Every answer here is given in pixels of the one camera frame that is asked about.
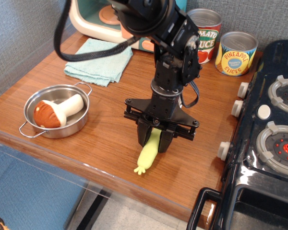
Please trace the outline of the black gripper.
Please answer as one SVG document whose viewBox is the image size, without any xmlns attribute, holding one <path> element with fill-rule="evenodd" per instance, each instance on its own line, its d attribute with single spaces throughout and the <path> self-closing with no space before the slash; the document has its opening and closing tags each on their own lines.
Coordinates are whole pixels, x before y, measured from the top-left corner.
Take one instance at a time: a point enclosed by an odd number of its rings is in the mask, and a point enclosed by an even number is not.
<svg viewBox="0 0 288 230">
<path fill-rule="evenodd" d="M 138 142 L 143 147 L 150 138 L 153 128 L 161 131 L 159 153 L 168 150 L 173 138 L 182 137 L 193 140 L 199 122 L 182 110 L 181 96 L 157 97 L 151 99 L 125 100 L 124 117 L 137 124 Z"/>
</svg>

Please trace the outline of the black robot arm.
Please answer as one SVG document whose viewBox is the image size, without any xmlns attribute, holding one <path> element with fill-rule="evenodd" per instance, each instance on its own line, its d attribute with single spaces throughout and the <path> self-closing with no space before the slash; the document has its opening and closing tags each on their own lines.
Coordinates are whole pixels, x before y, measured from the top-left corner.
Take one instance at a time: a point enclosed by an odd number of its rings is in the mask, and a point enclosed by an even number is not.
<svg viewBox="0 0 288 230">
<path fill-rule="evenodd" d="M 173 138 L 193 140 L 199 122 L 185 113 L 183 88 L 198 88 L 199 33 L 186 12 L 173 0 L 113 0 L 111 2 L 123 28 L 135 38 L 154 43 L 156 72 L 151 81 L 150 99 L 127 99 L 124 116 L 137 124 L 138 142 L 144 146 L 154 128 L 161 134 L 158 152 L 167 151 Z"/>
</svg>

